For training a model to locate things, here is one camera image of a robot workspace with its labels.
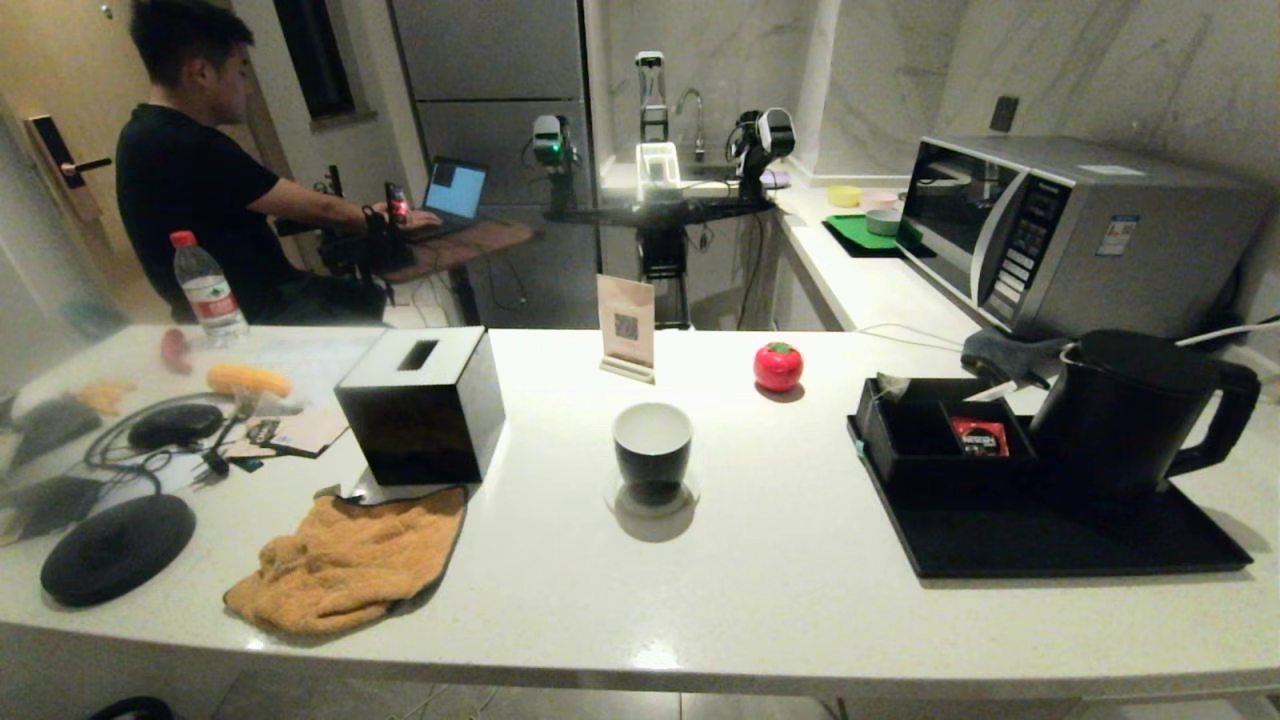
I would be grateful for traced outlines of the black electric kettle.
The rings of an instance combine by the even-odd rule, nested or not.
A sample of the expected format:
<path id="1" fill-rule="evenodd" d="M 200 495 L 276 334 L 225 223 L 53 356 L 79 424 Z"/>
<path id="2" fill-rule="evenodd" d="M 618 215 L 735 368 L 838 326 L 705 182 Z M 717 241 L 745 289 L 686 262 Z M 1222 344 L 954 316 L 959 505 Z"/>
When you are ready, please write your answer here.
<path id="1" fill-rule="evenodd" d="M 1261 393 L 1248 366 L 1133 331 L 1092 331 L 1061 359 L 1030 423 L 1034 487 L 1078 503 L 1134 506 L 1224 462 Z"/>

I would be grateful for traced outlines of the silver microwave oven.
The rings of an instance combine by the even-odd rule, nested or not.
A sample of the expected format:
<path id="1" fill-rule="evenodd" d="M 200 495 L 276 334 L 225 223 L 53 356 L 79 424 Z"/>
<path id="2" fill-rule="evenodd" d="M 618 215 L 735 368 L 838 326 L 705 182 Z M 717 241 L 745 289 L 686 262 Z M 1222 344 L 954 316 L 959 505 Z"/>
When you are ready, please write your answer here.
<path id="1" fill-rule="evenodd" d="M 1272 195 L 1219 172 L 1065 136 L 924 137 L 896 243 L 1021 340 L 1193 334 Z"/>

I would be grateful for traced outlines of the grey refrigerator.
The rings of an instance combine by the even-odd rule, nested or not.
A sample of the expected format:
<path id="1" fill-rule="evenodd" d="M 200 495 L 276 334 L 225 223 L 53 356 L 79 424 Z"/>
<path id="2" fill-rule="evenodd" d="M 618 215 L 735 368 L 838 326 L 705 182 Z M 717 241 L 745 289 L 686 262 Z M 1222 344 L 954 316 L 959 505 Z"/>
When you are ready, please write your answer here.
<path id="1" fill-rule="evenodd" d="M 429 170 L 438 156 L 488 167 L 477 222 L 535 238 L 467 265 L 481 325 L 594 329 L 595 225 L 548 222 L 550 182 L 532 154 L 539 115 L 566 115 L 577 209 L 596 205 L 582 0 L 389 0 Z"/>

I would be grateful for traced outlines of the dark flat device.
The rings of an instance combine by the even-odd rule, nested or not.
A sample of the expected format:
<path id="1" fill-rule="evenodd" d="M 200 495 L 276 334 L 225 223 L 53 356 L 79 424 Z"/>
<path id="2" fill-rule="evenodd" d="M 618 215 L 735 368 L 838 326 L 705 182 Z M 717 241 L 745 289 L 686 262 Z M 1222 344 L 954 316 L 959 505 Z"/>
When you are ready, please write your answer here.
<path id="1" fill-rule="evenodd" d="M 0 547 L 65 530 L 97 505 L 105 483 L 54 477 L 0 493 Z"/>

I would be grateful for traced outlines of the dark grey cloth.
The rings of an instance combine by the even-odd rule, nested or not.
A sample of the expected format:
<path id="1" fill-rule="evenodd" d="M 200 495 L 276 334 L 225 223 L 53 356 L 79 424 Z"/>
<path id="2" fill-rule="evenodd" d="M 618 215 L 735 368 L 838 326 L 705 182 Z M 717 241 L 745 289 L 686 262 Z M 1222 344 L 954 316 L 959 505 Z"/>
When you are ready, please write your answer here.
<path id="1" fill-rule="evenodd" d="M 1012 382 L 1019 388 L 1048 389 L 1050 383 L 1037 369 L 1052 363 L 1070 343 L 1068 338 L 1018 340 L 997 328 L 984 328 L 965 340 L 960 363 L 966 372 L 992 386 Z"/>

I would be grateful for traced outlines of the black computer mouse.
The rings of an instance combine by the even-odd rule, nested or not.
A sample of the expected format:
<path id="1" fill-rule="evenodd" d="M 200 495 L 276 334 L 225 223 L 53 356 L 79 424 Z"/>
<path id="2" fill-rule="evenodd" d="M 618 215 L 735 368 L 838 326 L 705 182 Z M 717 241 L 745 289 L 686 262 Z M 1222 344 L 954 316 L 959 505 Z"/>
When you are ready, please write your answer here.
<path id="1" fill-rule="evenodd" d="M 145 414 L 128 429 L 127 442 L 138 450 L 191 446 L 212 436 L 223 423 L 218 406 L 177 404 Z"/>

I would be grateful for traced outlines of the orange fluffy towel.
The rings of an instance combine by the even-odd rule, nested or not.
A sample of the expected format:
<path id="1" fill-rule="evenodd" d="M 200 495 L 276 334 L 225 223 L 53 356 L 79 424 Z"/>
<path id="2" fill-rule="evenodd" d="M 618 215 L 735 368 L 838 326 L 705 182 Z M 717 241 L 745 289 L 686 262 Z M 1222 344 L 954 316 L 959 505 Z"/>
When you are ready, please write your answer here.
<path id="1" fill-rule="evenodd" d="M 335 635 L 378 621 L 445 575 L 467 501 L 462 486 L 375 505 L 319 496 L 293 533 L 260 550 L 257 569 L 224 605 L 285 635 Z"/>

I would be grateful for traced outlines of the clear plastic wrapper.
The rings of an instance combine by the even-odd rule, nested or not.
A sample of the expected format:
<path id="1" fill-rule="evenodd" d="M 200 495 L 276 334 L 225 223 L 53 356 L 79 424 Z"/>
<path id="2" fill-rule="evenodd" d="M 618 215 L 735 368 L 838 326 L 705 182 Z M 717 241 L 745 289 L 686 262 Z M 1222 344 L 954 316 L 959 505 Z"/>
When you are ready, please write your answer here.
<path id="1" fill-rule="evenodd" d="M 233 396 L 236 415 L 243 420 L 264 416 L 293 416 L 305 410 L 302 405 L 266 389 L 237 387 L 233 389 Z"/>

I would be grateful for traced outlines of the orange hand shaped toy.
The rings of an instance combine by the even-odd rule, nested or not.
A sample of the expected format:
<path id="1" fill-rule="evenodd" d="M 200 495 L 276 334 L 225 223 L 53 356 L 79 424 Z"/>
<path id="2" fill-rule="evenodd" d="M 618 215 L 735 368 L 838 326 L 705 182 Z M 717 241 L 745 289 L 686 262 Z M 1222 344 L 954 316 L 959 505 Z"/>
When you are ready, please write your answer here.
<path id="1" fill-rule="evenodd" d="M 100 380 L 77 389 L 73 397 L 96 413 L 119 416 L 122 400 L 136 391 L 137 384 L 134 383 Z"/>

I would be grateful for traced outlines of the red coffee sachet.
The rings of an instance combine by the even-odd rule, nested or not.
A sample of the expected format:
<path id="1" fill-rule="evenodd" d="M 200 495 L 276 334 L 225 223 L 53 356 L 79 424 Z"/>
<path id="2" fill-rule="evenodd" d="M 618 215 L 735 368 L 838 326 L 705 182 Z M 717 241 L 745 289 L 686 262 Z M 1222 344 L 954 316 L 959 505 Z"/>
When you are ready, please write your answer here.
<path id="1" fill-rule="evenodd" d="M 1011 454 L 1005 421 L 951 416 L 948 424 L 960 450 L 968 456 L 1009 457 Z"/>

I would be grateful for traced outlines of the green tray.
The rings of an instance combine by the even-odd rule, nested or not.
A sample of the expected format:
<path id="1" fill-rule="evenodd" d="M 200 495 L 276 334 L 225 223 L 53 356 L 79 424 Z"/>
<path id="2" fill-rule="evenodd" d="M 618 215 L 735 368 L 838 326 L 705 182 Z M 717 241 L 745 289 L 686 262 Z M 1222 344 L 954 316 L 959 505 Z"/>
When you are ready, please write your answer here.
<path id="1" fill-rule="evenodd" d="M 822 225 L 828 231 L 828 228 L 824 225 L 824 220 L 822 222 Z M 900 231 L 900 227 L 899 227 L 899 232 L 897 232 L 897 236 L 896 236 L 897 247 L 895 250 L 892 250 L 892 251 L 879 251 L 879 252 L 860 252 L 860 250 L 858 247 L 854 247 L 854 246 L 847 245 L 847 243 L 842 243 L 841 241 L 838 241 L 835 237 L 835 234 L 832 232 L 829 232 L 829 233 L 833 236 L 833 238 L 837 241 L 837 243 L 845 250 L 845 252 L 850 258 L 899 258 L 902 254 L 902 250 L 909 250 L 909 251 L 914 252 L 916 256 L 920 256 L 920 258 L 936 258 L 937 256 L 937 252 L 934 250 L 929 249 L 928 246 L 925 246 L 920 241 L 920 238 L 918 237 L 918 234 L 911 234 L 910 232 L 908 232 L 905 234 L 902 231 Z"/>

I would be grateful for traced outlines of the black mug white inside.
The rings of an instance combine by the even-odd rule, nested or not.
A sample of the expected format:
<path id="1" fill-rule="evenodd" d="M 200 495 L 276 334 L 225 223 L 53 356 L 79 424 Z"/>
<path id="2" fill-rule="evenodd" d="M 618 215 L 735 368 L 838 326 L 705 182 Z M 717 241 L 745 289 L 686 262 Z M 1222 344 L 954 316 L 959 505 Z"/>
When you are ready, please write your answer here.
<path id="1" fill-rule="evenodd" d="M 618 414 L 611 433 L 630 498 L 644 507 L 673 502 L 692 448 L 689 415 L 672 404 L 635 404 Z"/>

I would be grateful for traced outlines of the grey device green light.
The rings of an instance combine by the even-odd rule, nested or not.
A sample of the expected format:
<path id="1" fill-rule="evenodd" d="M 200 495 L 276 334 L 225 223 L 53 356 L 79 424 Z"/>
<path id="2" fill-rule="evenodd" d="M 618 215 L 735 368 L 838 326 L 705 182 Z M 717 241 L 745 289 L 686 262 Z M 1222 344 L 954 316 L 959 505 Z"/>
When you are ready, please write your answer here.
<path id="1" fill-rule="evenodd" d="M 532 123 L 532 154 L 550 182 L 550 213 L 559 215 L 577 208 L 575 173 L 577 152 L 566 115 L 539 115 Z"/>

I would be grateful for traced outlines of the large black tray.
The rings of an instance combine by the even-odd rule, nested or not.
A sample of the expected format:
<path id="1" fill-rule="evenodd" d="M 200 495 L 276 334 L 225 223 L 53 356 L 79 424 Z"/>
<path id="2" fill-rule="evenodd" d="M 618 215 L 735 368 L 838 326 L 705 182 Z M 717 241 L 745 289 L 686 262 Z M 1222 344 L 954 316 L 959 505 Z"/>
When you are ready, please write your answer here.
<path id="1" fill-rule="evenodd" d="M 920 503 L 881 488 L 847 432 L 920 579 L 1044 579 L 1238 571 L 1251 556 L 1179 489 L 1121 516 L 1044 497 L 1036 478 L 1011 495 Z"/>

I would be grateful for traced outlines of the black compartment box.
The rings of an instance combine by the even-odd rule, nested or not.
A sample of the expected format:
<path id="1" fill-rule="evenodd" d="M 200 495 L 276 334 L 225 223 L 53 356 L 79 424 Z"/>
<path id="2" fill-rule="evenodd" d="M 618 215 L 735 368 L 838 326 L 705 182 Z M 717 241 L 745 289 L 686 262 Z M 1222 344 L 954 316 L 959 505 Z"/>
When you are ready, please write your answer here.
<path id="1" fill-rule="evenodd" d="M 876 377 L 865 379 L 851 430 L 879 487 L 920 503 L 996 497 L 1024 488 L 1039 455 L 1005 401 L 970 400 L 984 389 L 988 384 L 972 378 L 913 378 L 906 396 L 887 404 L 876 398 Z M 965 455 L 948 424 L 951 416 L 1005 421 L 1010 456 Z"/>

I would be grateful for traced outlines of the tall clear blender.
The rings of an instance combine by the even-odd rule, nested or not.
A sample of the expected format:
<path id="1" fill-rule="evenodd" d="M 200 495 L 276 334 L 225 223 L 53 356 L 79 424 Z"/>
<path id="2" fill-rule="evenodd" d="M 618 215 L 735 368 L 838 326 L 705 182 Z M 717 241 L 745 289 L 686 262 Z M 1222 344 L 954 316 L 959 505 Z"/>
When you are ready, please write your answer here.
<path id="1" fill-rule="evenodd" d="M 639 142 L 657 143 L 669 140 L 669 105 L 666 99 L 666 55 L 643 50 L 635 56 L 640 90 Z"/>

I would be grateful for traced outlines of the green mat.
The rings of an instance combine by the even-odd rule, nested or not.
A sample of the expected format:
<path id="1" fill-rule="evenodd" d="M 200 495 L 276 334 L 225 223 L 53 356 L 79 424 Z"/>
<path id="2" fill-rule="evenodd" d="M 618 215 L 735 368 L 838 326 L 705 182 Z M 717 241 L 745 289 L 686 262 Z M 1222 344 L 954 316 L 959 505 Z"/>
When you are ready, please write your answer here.
<path id="1" fill-rule="evenodd" d="M 831 215 L 824 225 L 842 243 L 858 247 L 860 252 L 892 251 L 897 247 L 896 236 L 877 234 L 868 229 L 864 215 Z"/>

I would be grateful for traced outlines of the round black kettle base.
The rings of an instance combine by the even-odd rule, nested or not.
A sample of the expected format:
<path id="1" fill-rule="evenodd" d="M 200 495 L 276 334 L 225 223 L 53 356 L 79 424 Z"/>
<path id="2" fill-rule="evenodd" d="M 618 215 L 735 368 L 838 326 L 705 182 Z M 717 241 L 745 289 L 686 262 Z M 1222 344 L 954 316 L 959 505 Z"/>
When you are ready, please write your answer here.
<path id="1" fill-rule="evenodd" d="M 67 607 L 127 594 L 165 570 L 191 542 L 197 519 L 170 495 L 131 498 L 82 521 L 44 562 L 45 593 Z"/>

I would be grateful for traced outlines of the black teleoperation rig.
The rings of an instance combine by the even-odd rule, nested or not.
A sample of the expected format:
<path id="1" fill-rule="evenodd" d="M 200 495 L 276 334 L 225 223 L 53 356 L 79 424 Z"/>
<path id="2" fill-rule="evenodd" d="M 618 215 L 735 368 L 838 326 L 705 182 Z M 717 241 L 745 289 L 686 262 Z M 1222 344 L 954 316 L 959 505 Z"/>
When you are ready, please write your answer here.
<path id="1" fill-rule="evenodd" d="M 371 286 L 376 277 L 411 266 L 413 254 L 403 228 L 389 223 L 387 210 L 379 213 L 370 205 L 361 206 L 361 210 L 365 232 L 323 229 L 319 255 L 332 274 L 352 275 Z"/>

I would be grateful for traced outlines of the clear water bottle red cap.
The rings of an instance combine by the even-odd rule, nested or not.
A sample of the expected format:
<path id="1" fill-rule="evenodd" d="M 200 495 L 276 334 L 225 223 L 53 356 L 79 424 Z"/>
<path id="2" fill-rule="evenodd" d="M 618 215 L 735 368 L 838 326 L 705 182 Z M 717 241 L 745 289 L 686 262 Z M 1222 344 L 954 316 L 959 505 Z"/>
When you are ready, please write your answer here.
<path id="1" fill-rule="evenodd" d="M 175 279 L 210 341 L 225 347 L 243 340 L 250 325 L 218 260 L 191 231 L 170 233 Z"/>

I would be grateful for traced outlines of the open black laptop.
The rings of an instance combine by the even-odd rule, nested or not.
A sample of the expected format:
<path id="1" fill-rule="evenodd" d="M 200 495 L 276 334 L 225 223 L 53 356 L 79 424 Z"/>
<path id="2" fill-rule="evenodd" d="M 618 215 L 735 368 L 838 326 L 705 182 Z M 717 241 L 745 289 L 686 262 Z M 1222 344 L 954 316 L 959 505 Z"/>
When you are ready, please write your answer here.
<path id="1" fill-rule="evenodd" d="M 429 238 L 465 231 L 475 224 L 488 178 L 488 167 L 476 161 L 438 156 L 433 164 L 422 210 L 442 223 L 410 232 L 410 238 Z"/>

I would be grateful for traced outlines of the beige QR code sign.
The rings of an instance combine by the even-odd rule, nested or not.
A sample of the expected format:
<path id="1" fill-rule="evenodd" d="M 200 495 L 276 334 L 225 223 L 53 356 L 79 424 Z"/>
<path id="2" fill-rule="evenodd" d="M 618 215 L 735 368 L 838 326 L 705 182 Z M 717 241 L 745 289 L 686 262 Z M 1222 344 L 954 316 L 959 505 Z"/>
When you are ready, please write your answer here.
<path id="1" fill-rule="evenodd" d="M 596 275 L 602 360 L 599 368 L 646 384 L 657 382 L 657 296 L 653 284 Z"/>

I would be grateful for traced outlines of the dark grey blurry object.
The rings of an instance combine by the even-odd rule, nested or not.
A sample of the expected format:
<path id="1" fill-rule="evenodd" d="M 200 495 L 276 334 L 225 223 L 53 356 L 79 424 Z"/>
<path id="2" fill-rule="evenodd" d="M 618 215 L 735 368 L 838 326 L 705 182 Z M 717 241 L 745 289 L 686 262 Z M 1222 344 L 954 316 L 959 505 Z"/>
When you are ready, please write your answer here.
<path id="1" fill-rule="evenodd" d="M 13 465 L 24 465 L 101 425 L 99 414 L 74 396 L 44 401 L 14 421 L 13 429 L 20 442 Z"/>

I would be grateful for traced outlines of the brown wooden desk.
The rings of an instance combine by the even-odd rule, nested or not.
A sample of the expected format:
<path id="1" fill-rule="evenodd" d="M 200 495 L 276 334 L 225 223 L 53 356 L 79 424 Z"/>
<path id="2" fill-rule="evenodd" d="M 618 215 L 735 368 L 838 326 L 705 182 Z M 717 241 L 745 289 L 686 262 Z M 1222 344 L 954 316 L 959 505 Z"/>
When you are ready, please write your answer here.
<path id="1" fill-rule="evenodd" d="M 410 252 L 410 264 L 381 273 L 389 284 L 420 281 L 438 273 L 447 275 L 461 325 L 481 325 L 476 295 L 467 273 L 472 261 L 489 260 L 535 238 L 535 229 L 524 223 L 477 222 L 461 231 L 433 233 L 417 228 L 403 233 L 402 245 Z"/>

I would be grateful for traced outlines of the man in black shirt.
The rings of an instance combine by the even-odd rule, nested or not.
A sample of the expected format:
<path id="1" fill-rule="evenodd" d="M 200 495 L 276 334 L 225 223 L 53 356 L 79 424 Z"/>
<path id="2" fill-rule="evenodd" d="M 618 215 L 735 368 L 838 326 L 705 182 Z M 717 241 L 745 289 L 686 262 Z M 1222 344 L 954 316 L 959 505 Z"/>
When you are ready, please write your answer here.
<path id="1" fill-rule="evenodd" d="M 385 205 L 279 177 L 225 132 L 246 120 L 251 29 L 206 0 L 131 0 L 131 38 L 151 91 L 116 142 L 116 201 L 131 245 L 157 295 L 196 319 L 175 270 L 175 232 L 193 233 L 253 325 L 380 325 L 384 297 L 296 268 L 270 220 L 365 234 Z"/>

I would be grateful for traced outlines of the yellow corn cob toy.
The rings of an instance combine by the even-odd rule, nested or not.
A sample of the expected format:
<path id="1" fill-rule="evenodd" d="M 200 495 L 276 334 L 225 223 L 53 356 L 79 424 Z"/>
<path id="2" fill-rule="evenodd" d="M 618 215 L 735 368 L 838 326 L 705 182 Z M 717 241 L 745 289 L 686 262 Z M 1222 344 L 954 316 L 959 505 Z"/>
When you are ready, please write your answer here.
<path id="1" fill-rule="evenodd" d="M 218 395 L 246 392 L 287 398 L 294 388 L 293 382 L 279 372 L 232 363 L 211 366 L 206 373 L 206 382 L 210 391 Z"/>

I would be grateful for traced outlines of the chrome sink faucet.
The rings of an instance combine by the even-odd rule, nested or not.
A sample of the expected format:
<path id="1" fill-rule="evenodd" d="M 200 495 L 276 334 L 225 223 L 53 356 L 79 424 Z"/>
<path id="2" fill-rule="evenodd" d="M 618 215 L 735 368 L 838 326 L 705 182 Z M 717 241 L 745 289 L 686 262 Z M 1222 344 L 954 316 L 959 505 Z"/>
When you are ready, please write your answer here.
<path id="1" fill-rule="evenodd" d="M 686 110 L 694 113 L 692 159 L 696 163 L 703 163 L 707 160 L 704 97 L 695 87 L 686 88 L 676 102 L 675 111 L 677 115 L 682 115 Z"/>

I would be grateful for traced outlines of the brown paper packet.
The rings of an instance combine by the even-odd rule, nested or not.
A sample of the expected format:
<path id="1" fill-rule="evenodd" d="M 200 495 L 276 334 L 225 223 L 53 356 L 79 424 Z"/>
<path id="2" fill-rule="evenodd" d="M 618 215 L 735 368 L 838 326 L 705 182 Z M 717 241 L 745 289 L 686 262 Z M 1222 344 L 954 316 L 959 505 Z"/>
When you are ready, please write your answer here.
<path id="1" fill-rule="evenodd" d="M 293 456 L 316 459 L 348 429 L 340 411 L 310 409 L 287 416 L 251 418 L 224 452 L 229 459 Z"/>

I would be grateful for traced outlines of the red tomato toy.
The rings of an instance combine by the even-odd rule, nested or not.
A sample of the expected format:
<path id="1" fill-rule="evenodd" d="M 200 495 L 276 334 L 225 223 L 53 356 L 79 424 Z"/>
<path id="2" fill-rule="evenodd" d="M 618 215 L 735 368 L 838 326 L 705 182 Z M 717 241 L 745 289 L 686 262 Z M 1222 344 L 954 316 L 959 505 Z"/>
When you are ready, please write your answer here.
<path id="1" fill-rule="evenodd" d="M 792 345 L 769 342 L 753 359 L 755 382 L 763 389 L 785 393 L 799 384 L 804 372 L 804 356 Z"/>

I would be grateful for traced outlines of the dark window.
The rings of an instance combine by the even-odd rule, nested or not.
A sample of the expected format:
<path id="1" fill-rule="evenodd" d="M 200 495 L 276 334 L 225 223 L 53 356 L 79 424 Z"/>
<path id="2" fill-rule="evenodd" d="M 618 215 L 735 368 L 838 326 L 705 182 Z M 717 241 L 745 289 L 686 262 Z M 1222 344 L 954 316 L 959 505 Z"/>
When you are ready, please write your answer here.
<path id="1" fill-rule="evenodd" d="M 328 0 L 273 0 L 273 5 L 310 118 L 353 115 L 357 104 Z"/>

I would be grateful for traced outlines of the black tissue box white lid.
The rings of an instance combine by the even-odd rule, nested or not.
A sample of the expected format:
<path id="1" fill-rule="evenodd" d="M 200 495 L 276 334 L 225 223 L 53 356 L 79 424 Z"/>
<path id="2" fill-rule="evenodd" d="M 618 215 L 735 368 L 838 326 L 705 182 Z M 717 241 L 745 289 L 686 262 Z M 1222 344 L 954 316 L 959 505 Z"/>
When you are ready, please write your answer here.
<path id="1" fill-rule="evenodd" d="M 379 486 L 480 483 L 506 425 L 483 325 L 384 331 L 334 395 Z"/>

